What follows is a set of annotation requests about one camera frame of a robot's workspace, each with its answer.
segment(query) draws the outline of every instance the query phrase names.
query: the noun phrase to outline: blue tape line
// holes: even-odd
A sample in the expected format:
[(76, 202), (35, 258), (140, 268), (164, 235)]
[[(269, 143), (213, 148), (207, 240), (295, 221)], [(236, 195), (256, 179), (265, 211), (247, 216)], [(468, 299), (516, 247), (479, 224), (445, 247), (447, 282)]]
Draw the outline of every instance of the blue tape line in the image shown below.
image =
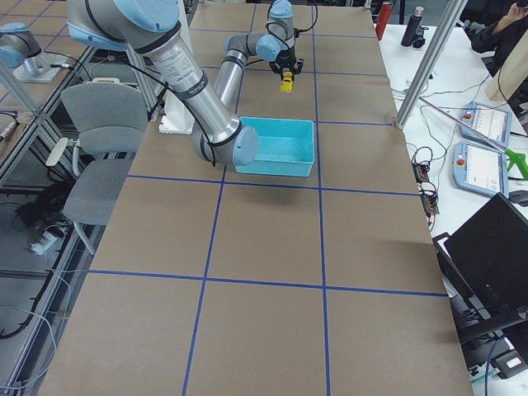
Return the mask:
[(60, 32), (49, 42), (48, 45), (46, 45), (46, 48), (44, 49), (44, 51), (46, 51), (54, 42), (55, 40), (57, 40), (58, 37), (64, 37), (65, 35), (63, 35), (63, 31), (64, 29), (66, 29), (68, 27), (68, 25), (64, 25), (64, 27), (60, 30)]
[(343, 37), (349, 39), (377, 39), (375, 35), (325, 35), (325, 34), (315, 34), (316, 37)]
[(209, 183), (221, 184), (220, 180), (206, 180), (206, 179), (186, 179), (185, 177), (165, 177), (165, 176), (150, 176), (150, 175), (127, 175), (130, 179), (151, 179), (151, 180), (165, 180), (168, 182), (191, 182), (191, 183)]
[[(312, 23), (314, 22), (314, 8), (311, 7)], [(313, 96), (315, 97), (315, 137), (317, 140), (317, 172), (318, 172), (318, 194), (319, 194), (319, 233), (321, 236), (321, 279), (323, 281), (323, 326), (324, 326), (324, 362), (327, 383), (327, 396), (332, 394), (332, 380), (330, 376), (330, 340), (328, 336), (328, 299), (327, 299), (327, 269), (326, 249), (324, 246), (324, 211), (323, 211), (323, 180), (321, 172), (321, 152), (319, 139), (319, 106), (317, 92), (317, 58), (315, 49), (315, 26), (312, 29), (312, 51), (313, 51)]]
[(375, 293), (381, 295), (420, 295), (425, 297), (449, 297), (447, 293), (435, 293), (431, 291), (411, 291), (411, 290), (386, 290), (367, 289), (364, 287), (327, 286), (328, 290), (355, 291), (360, 293)]
[(230, 31), (230, 30), (224, 30), (224, 29), (191, 29), (189, 28), (189, 31), (210, 31), (211, 33), (241, 33), (241, 34), (244, 34), (244, 33), (248, 33), (247, 31)]
[[(316, 123), (316, 136), (318, 137), (318, 127)], [(319, 162), (319, 151), (318, 155), (318, 184), (321, 185), (321, 169)], [(270, 187), (270, 188), (290, 188), (298, 190), (311, 190), (311, 191), (338, 191), (338, 192), (350, 192), (358, 194), (379, 194), (382, 196), (419, 196), (416, 192), (397, 192), (397, 191), (377, 191), (377, 190), (361, 190), (351, 188), (334, 188), (334, 187), (315, 187), (315, 186), (292, 186), (292, 185), (281, 185), (281, 184), (265, 184), (265, 183), (249, 183), (245, 181), (216, 181), (206, 179), (186, 179), (184, 177), (162, 177), (162, 176), (148, 176), (148, 175), (128, 175), (131, 179), (148, 179), (148, 180), (163, 180), (168, 182), (191, 182), (191, 183), (209, 183), (209, 184), (225, 184), (230, 186), (255, 186), (255, 187)]]
[(224, 181), (228, 167), (224, 165), (224, 173), (222, 174), (222, 182), (220, 183), (220, 189), (218, 193), (218, 200), (216, 202), (216, 211), (214, 212), (213, 228), (211, 229), (211, 238), (209, 242), (209, 250), (207, 252), (207, 260), (205, 261), (204, 279), (201, 282), (200, 299), (198, 300), (198, 309), (196, 310), (195, 326), (192, 331), (191, 348), (189, 350), (189, 356), (187, 358), (187, 367), (185, 371), (185, 379), (183, 381), (183, 387), (181, 389), (181, 396), (185, 396), (187, 393), (187, 386), (189, 385), (189, 375), (191, 374), (192, 357), (194, 355), (196, 336), (198, 334), (198, 325), (200, 324), (201, 307), (204, 302), (205, 295), (205, 284), (207, 283), (207, 275), (209, 274), (209, 265), (211, 261), (211, 255), (213, 253), (213, 246), (215, 245), (215, 234), (216, 225), (218, 224), (218, 218), (220, 213), (220, 206), (222, 205), (222, 194), (224, 192)]
[(351, 287), (351, 286), (331, 286), (331, 285), (311, 285), (308, 283), (289, 283), (289, 282), (277, 282), (273, 280), (247, 280), (247, 279), (234, 279), (234, 278), (218, 278), (218, 277), (207, 277), (203, 276), (192, 276), (192, 275), (178, 275), (178, 274), (162, 274), (157, 272), (137, 272), (137, 271), (116, 271), (116, 270), (88, 270), (90, 274), (102, 274), (102, 275), (118, 275), (118, 276), (138, 276), (145, 278), (168, 278), (178, 279), (183, 281), (210, 281), (217, 283), (234, 283), (240, 285), (264, 285), (264, 286), (279, 286), (279, 287), (292, 287), (301, 289), (318, 289), (323, 288), (327, 290), (336, 291), (350, 291), (356, 293), (373, 293), (373, 294), (384, 294), (384, 295), (420, 295), (427, 297), (448, 297), (447, 293), (436, 293), (432, 291), (413, 291), (413, 290), (391, 290), (391, 289), (370, 289), (366, 287)]
[(26, 15), (26, 14), (9, 14), (10, 17), (25, 17), (25, 18), (63, 18), (65, 19), (66, 16), (60, 16), (60, 15)]
[(114, 270), (88, 270), (90, 274), (104, 274), (104, 275), (123, 275), (123, 276), (140, 276), (145, 278), (169, 278), (182, 279), (185, 281), (202, 281), (202, 276), (177, 275), (177, 274), (161, 274), (155, 272), (134, 272), (134, 271), (114, 271)]
[(377, 191), (377, 190), (355, 190), (348, 188), (321, 187), (323, 191), (340, 191), (340, 192), (358, 192), (361, 194), (379, 194), (382, 196), (420, 196), (417, 192), (396, 192), (396, 191)]
[(263, 286), (279, 286), (279, 287), (293, 287), (300, 289), (318, 289), (321, 290), (321, 285), (309, 285), (305, 283), (289, 283), (289, 282), (274, 282), (271, 280), (244, 280), (244, 279), (230, 279), (230, 278), (207, 278), (208, 282), (219, 283), (236, 283), (239, 285), (263, 285)]
[(319, 124), (392, 126), (390, 122), (317, 121)]
[(31, 25), (33, 25), (33, 24), (36, 22), (37, 19), (39, 19), (40, 17), (42, 17), (42, 14), (44, 14), (46, 11), (48, 11), (48, 9), (49, 9), (51, 6), (53, 6), (53, 4), (54, 4), (54, 2), (49, 2), (48, 7), (46, 7), (44, 10), (42, 10), (42, 12), (41, 12), (39, 15), (36, 16), (35, 20), (33, 20), (33, 21), (28, 25), (28, 27), (31, 26)]
[(344, 72), (316, 72), (315, 74), (328, 74), (334, 76), (362, 76), (362, 77), (387, 77), (387, 74), (371, 74), (371, 73), (344, 73)]
[(230, 186), (252, 186), (252, 187), (272, 187), (272, 188), (293, 188), (300, 190), (314, 190), (317, 191), (318, 187), (311, 186), (292, 186), (292, 185), (281, 185), (281, 184), (264, 184), (264, 183), (249, 183), (244, 181), (227, 181), (225, 184)]
[(45, 34), (39, 34), (39, 35), (33, 35), (36, 37), (57, 37), (58, 35), (45, 35)]
[(18, 2), (16, 2), (16, 4), (13, 7), (9, 8), (5, 14), (2, 14), (2, 18), (4, 18), (6, 15), (11, 15), (10, 12), (13, 11), (16, 7), (18, 7), (21, 2), (22, 0), (18, 0)]

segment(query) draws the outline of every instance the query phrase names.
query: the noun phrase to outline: wire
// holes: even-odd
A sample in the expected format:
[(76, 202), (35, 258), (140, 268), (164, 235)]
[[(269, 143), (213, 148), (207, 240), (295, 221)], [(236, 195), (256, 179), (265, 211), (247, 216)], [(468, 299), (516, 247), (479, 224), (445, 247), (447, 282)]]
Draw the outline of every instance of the wire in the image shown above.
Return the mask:
[[(156, 83), (160, 84), (161, 86), (165, 87), (169, 92), (173, 93), (174, 96), (178, 96), (177, 92), (174, 91), (174, 89), (172, 89), (172, 87), (167, 83), (167, 82), (162, 82), (161, 80), (155, 78), (152, 74), (150, 73), (147, 73), (145, 72), (144, 70), (142, 70), (141, 68), (137, 68), (135, 67), (133, 64), (129, 63), (129, 62), (126, 62), (124, 61), (123, 59), (119, 59), (119, 58), (116, 58), (118, 59), (120, 62), (122, 62), (123, 64), (126, 64), (127, 66), (130, 66), (131, 68), (133, 68), (134, 70), (136, 70), (137, 72), (140, 72), (142, 73), (143, 75), (145, 75), (146, 77), (148, 78), (151, 78), (152, 80), (154, 80)], [(209, 135), (205, 132), (204, 130), (204, 127), (203, 125), (200, 123), (200, 120), (198, 120), (198, 117), (195, 116), (195, 114), (193, 113), (192, 109), (183, 101), (182, 102), (183, 105), (186, 107), (186, 109), (192, 114), (192, 116), (195, 118), (196, 120), (196, 123), (200, 126), (201, 128), (201, 131), (202, 131), (202, 134), (205, 136), (205, 140), (207, 141), (207, 144), (209, 145), (210, 149), (211, 149), (211, 153), (213, 154), (213, 160), (210, 161), (212, 164), (213, 164), (213, 167), (216, 166), (216, 154), (215, 154), (215, 149), (214, 149), (214, 146), (213, 146), (213, 142), (211, 142), (211, 139), (209, 137)]]
[(5, 390), (23, 390), (23, 389), (27, 388), (29, 385), (34, 384), (43, 375), (46, 374), (46, 372), (50, 368), (51, 361), (53, 360), (53, 357), (54, 357), (55, 353), (57, 352), (57, 341), (55, 340), (55, 337), (54, 337), (54, 334), (53, 334), (53, 328), (51, 327), (50, 321), (47, 318), (45, 318), (44, 316), (42, 316), (42, 315), (40, 315), (38, 313), (35, 313), (35, 312), (27, 311), (27, 310), (25, 310), (23, 308), (17, 307), (16, 305), (0, 305), (0, 307), (18, 309), (19, 311), (22, 311), (22, 312), (24, 312), (26, 314), (29, 314), (29, 315), (36, 316), (36, 317), (40, 318), (41, 320), (43, 320), (46, 323), (46, 325), (48, 326), (49, 334), (51, 336), (51, 341), (53, 343), (53, 347), (54, 347), (53, 352), (52, 352), (51, 356), (49, 357), (49, 359), (44, 364), (44, 368), (37, 375), (33, 376), (32, 378), (29, 378), (28, 380), (22, 380), (21, 382), (24, 382), (24, 384), (22, 386), (2, 386), (2, 385), (0, 385), (0, 389), (5, 389)]
[(467, 87), (465, 88), (464, 90), (462, 91), (443, 91), (443, 92), (433, 92), (433, 93), (430, 93), (429, 95), (424, 95), (423, 97), (433, 97), (435, 95), (444, 95), (446, 93), (464, 93), (464, 92), (467, 92), (469, 91), (470, 89), (472, 88), (475, 88), (475, 87), (482, 87), (483, 84), (486, 82), (486, 80), (489, 78), (490, 76), (487, 75), (486, 78), (482, 81), (482, 82), (479, 82), (478, 84), (475, 84), (475, 85), (472, 85), (471, 87)]
[(514, 136), (519, 136), (520, 138), (528, 138), (528, 135), (518, 134), (517, 132), (510, 132), (510, 134), (513, 134)]
[(443, 149), (444, 149), (444, 156), (447, 155), (447, 147), (444, 146), (444, 144), (442, 144), (442, 142), (440, 140), (438, 140), (437, 138), (435, 138), (433, 135), (432, 135), (432, 132), (431, 132), (431, 127), (429, 126), (429, 122), (427, 121), (427, 118), (425, 116), (425, 114), (423, 113), (423, 108), (424, 107), (427, 107), (427, 105), (423, 105), (423, 106), (420, 106), (420, 115), (422, 116), (422, 120), (423, 120), (423, 123), (425, 124), (426, 128), (427, 128), (427, 132), (429, 133), (429, 136), (431, 136), (431, 138), (437, 142)]
[(57, 338), (61, 338), (62, 334), (63, 334), (63, 331), (64, 331), (64, 325), (66, 324), (66, 314), (68, 313), (69, 302), (70, 302), (70, 300), (72, 298), (72, 288), (70, 287), (69, 283), (66, 280), (64, 280), (64, 278), (61, 275), (55, 273), (55, 276), (57, 276), (59, 278), (59, 280), (62, 281), (66, 285), (66, 287), (68, 288), (68, 298), (66, 299), (66, 306), (64, 307), (64, 315), (62, 317), (63, 320), (62, 320), (62, 322), (60, 324), (59, 335), (57, 336)]
[(0, 205), (15, 205), (15, 206), (18, 206), (18, 207), (23, 206), (23, 204), (21, 204), (21, 203), (19, 203), (19, 202), (11, 202), (11, 201), (8, 201), (8, 202), (1, 202)]
[(13, 114), (8, 113), (7, 111), (0, 111), (0, 114), (3, 116), (10, 116), (18, 124), (18, 119)]
[(291, 47), (288, 45), (288, 43), (286, 43), (284, 40), (282, 40), (278, 35), (276, 35), (276, 34), (273, 33), (272, 31), (270, 31), (270, 26), (271, 26), (271, 25), (277, 25), (277, 26), (280, 26), (280, 27), (282, 27), (282, 29), (284, 29), (284, 31), (287, 33), (286, 28), (283, 27), (283, 25), (281, 25), (280, 23), (277, 23), (277, 22), (268, 22), (268, 23), (266, 23), (266, 31), (267, 31), (268, 35), (272, 35), (273, 37), (275, 37), (276, 39), (278, 39), (278, 41), (280, 41), (280, 42), (286, 47), (286, 50), (291, 50)]
[(506, 338), (506, 334), (502, 334), (492, 345), (488, 353), (488, 359), (486, 360), (486, 374), (484, 376), (484, 396), (488, 396), (488, 376), (489, 376), (489, 366), (492, 363), (493, 351), (500, 341)]
[(250, 64), (257, 64), (258, 62), (264, 62), (264, 59), (253, 60), (253, 61), (247, 63), (247, 64), (246, 64), (246, 67), (249, 66)]
[(500, 68), (500, 69), (498, 70), (498, 75), (497, 75), (497, 86), (498, 86), (498, 91), (501, 93), (502, 98), (503, 98), (505, 101), (508, 101), (507, 98), (506, 98), (506, 95), (504, 95), (504, 92), (502, 91), (502, 88), (501, 88), (501, 72), (502, 72), (502, 68)]
[(66, 58), (72, 59), (75, 62), (75, 64), (79, 65), (81, 68), (84, 69), (84, 71), (85, 71), (86, 75), (88, 76), (88, 78), (90, 79), (90, 81), (92, 80), (92, 78), (90, 77), (90, 73), (88, 72), (86, 67), (81, 62), (79, 62), (78, 59), (75, 59), (73, 56), (66, 55), (66, 54), (61, 54), (60, 52), (48, 51), (48, 50), (46, 50), (45, 53), (47, 53), (47, 54), (55, 54), (55, 55), (62, 55), (62, 56), (65, 56)]
[(319, 9), (317, 8), (317, 2), (315, 0), (308, 0), (308, 2), (311, 2), (315, 6), (315, 19), (313, 20), (311, 27), (309, 27), (308, 29), (298, 29), (297, 31), (299, 33), (305, 33), (306, 31), (311, 31), (314, 28), (319, 18)]

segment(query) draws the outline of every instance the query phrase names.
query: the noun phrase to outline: black cable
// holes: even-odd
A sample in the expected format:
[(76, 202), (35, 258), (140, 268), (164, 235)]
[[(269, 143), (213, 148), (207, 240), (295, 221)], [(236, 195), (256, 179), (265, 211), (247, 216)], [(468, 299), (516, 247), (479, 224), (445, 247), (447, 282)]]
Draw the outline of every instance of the black cable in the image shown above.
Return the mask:
[(125, 60), (123, 60), (123, 59), (120, 59), (120, 58), (117, 58), (117, 57), (116, 57), (116, 59), (119, 60), (121, 63), (126, 64), (127, 66), (131, 67), (131, 68), (134, 69), (136, 72), (140, 72), (140, 73), (142, 73), (144, 76), (146, 76), (146, 77), (150, 78), (151, 80), (155, 81), (156, 83), (158, 83), (158, 84), (161, 85), (162, 87), (166, 87), (168, 91), (172, 92), (175, 96), (177, 96), (176, 91), (174, 91), (174, 90), (171, 88), (171, 86), (168, 85), (167, 82), (163, 82), (163, 81), (161, 81), (160, 79), (155, 78), (152, 74), (145, 72), (143, 69), (134, 66), (134, 65), (131, 64), (130, 62), (127, 62), (127, 61), (125, 61)]
[(88, 70), (86, 69), (86, 67), (85, 67), (81, 62), (79, 62), (78, 59), (75, 59), (73, 56), (69, 56), (69, 55), (66, 55), (66, 54), (61, 54), (60, 52), (48, 51), (48, 50), (46, 50), (45, 53), (46, 53), (46, 54), (54, 54), (54, 55), (62, 55), (62, 56), (65, 56), (66, 58), (70, 58), (70, 59), (72, 59), (73, 62), (75, 62), (75, 64), (79, 65), (81, 68), (84, 69), (84, 72), (86, 73), (86, 75), (88, 76), (88, 78), (90, 79), (90, 81), (92, 80), (92, 78), (90, 77), (90, 73), (88, 72)]
[[(62, 256), (62, 254), (64, 254), (64, 249), (66, 248), (66, 246), (68, 246), (68, 244), (67, 243), (63, 243), (63, 246), (60, 248), (59, 257)], [(29, 310), (31, 313), (27, 314), (26, 319), (23, 322), (18, 323), (18, 328), (13, 330), (12, 332), (9, 332), (8, 334), (3, 334), (3, 330), (0, 331), (0, 340), (5, 340), (7, 338), (16, 336), (19, 332), (24, 330), (27, 327), (28, 324), (30, 324), (30, 321), (33, 318), (33, 316), (34, 316), (34, 314), (36, 312), (36, 309), (37, 309), (37, 307), (39, 305), (40, 299), (42, 299), (42, 295), (45, 293), (48, 285), (50, 284), (51, 280), (54, 277), (54, 270), (57, 269), (57, 265), (58, 264), (59, 264), (59, 260), (55, 260), (54, 265), (51, 267), (50, 270), (47, 271), (48, 275), (46, 276), (46, 279), (44, 280), (44, 284), (40, 288), (40, 290), (37, 293), (37, 295), (35, 296), (35, 298), (33, 298), (33, 305), (31, 306), (31, 309)]]
[(514, 136), (519, 136), (520, 138), (528, 138), (528, 135), (518, 134), (517, 132), (510, 132), (510, 134), (513, 134)]
[(20, 204), (18, 202), (11, 202), (11, 201), (8, 201), (8, 202), (0, 202), (0, 205), (16, 205), (16, 206), (23, 206), (23, 204)]
[(286, 32), (286, 28), (283, 27), (283, 25), (281, 25), (280, 23), (277, 23), (277, 22), (269, 22), (269, 23), (266, 23), (266, 31), (268, 33), (268, 35), (272, 35), (273, 37), (275, 37), (276, 39), (278, 39), (278, 41), (280, 41), (283, 45), (285, 45), (286, 47), (286, 50), (291, 50), (291, 47), (284, 41), (282, 40), (278, 35), (276, 35), (275, 33), (273, 33), (272, 31), (270, 31), (270, 26), (271, 25), (277, 25), (277, 26), (280, 26), (284, 29), (284, 31)]
[(506, 95), (504, 95), (504, 92), (502, 91), (502, 88), (501, 88), (501, 72), (502, 72), (502, 68), (500, 68), (498, 70), (498, 75), (497, 75), (497, 86), (498, 86), (498, 91), (501, 93), (502, 95), (502, 98), (505, 100), (505, 101), (508, 101), (507, 98), (506, 98)]
[(311, 27), (309, 27), (308, 29), (298, 29), (297, 31), (299, 33), (305, 33), (306, 31), (311, 31), (314, 28), (319, 18), (319, 9), (317, 8), (317, 3), (315, 2), (315, 0), (309, 0), (308, 2), (313, 3), (315, 6), (315, 19), (313, 20), (313, 24), (311, 25)]
[(10, 116), (18, 124), (18, 119), (13, 114), (8, 113), (6, 111), (0, 111), (0, 114), (2, 114), (4, 116)]
[[(177, 92), (174, 91), (174, 89), (172, 89), (172, 87), (169, 86), (167, 82), (162, 82), (161, 80), (155, 78), (150, 73), (145, 72), (141, 68), (136, 68), (133, 64), (130, 64), (129, 62), (124, 61), (123, 59), (119, 59), (119, 61), (122, 62), (123, 64), (126, 64), (126, 65), (130, 66), (134, 70), (144, 74), (146, 77), (151, 78), (156, 83), (162, 85), (163, 87), (165, 87), (168, 91), (172, 92), (177, 97), (177, 95), (178, 95)], [(215, 149), (214, 149), (214, 146), (213, 146), (213, 142), (211, 142), (211, 139), (209, 138), (208, 134), (205, 132), (203, 125), (198, 120), (198, 117), (195, 116), (195, 114), (193, 113), (192, 109), (184, 101), (182, 103), (186, 107), (186, 109), (192, 114), (192, 116), (195, 118), (196, 123), (198, 124), (198, 126), (200, 126), (201, 131), (202, 131), (202, 133), (205, 136), (205, 140), (207, 140), (207, 144), (210, 146), (211, 153), (213, 154), (213, 160), (211, 161), (211, 163), (213, 164), (213, 167), (215, 167), (216, 166), (216, 154), (215, 154)]]
[(258, 62), (264, 62), (264, 59), (253, 60), (253, 61), (247, 63), (247, 64), (246, 64), (246, 67), (249, 66), (250, 64), (257, 64)]

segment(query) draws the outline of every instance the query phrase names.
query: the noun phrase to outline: water bottle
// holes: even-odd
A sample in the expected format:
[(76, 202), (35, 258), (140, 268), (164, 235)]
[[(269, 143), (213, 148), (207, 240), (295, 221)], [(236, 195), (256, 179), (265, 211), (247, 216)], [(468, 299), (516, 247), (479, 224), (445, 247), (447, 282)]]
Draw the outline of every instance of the water bottle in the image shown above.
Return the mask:
[(422, 20), (423, 7), (416, 7), (414, 13), (409, 18), (407, 28), (402, 38), (402, 45), (404, 47), (410, 47), (413, 43), (413, 37), (416, 34), (418, 27), (420, 26), (420, 21)]

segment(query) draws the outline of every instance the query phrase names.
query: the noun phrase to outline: white cable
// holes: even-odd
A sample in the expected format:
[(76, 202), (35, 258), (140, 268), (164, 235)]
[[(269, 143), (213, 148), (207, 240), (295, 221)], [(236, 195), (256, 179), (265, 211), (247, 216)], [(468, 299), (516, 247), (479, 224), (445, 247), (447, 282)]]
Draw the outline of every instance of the white cable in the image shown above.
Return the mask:
[(64, 278), (61, 276), (61, 275), (58, 275), (56, 274), (54, 271), (53, 273), (55, 274), (55, 276), (57, 276), (60, 281), (62, 281), (66, 287), (68, 288), (68, 298), (66, 299), (66, 306), (64, 307), (64, 314), (63, 314), (63, 318), (62, 318), (62, 323), (60, 324), (60, 329), (59, 329), (59, 335), (57, 336), (57, 338), (61, 338), (62, 335), (63, 335), (63, 331), (64, 331), (64, 325), (66, 324), (66, 314), (68, 313), (68, 307), (69, 307), (69, 301), (71, 300), (72, 298), (72, 288), (69, 286), (69, 283), (64, 280)]
[(4, 307), (4, 308), (13, 308), (13, 309), (18, 309), (19, 311), (22, 311), (22, 312), (25, 312), (26, 314), (30, 314), (30, 315), (34, 315), (40, 319), (42, 319), (43, 321), (45, 321), (46, 325), (48, 326), (48, 329), (49, 329), (49, 334), (51, 336), (51, 341), (53, 343), (53, 353), (51, 354), (51, 357), (48, 359), (48, 361), (46, 362), (46, 364), (44, 365), (44, 369), (42, 369), (40, 371), (39, 374), (37, 374), (36, 376), (34, 376), (33, 378), (30, 378), (28, 380), (24, 380), (23, 382), (25, 382), (24, 385), (22, 386), (2, 386), (0, 385), (0, 389), (5, 389), (5, 390), (22, 390), (22, 389), (25, 389), (27, 388), (29, 385), (31, 384), (34, 384), (36, 381), (38, 381), (44, 374), (46, 374), (46, 372), (48, 371), (50, 365), (51, 365), (51, 361), (53, 360), (53, 357), (55, 356), (55, 353), (57, 352), (57, 342), (55, 341), (55, 337), (53, 335), (53, 329), (51, 327), (51, 323), (48, 319), (46, 319), (44, 316), (38, 314), (38, 313), (35, 313), (35, 312), (31, 312), (31, 311), (28, 311), (26, 309), (23, 309), (23, 308), (20, 308), (20, 307), (17, 307), (16, 305), (0, 305), (0, 307)]

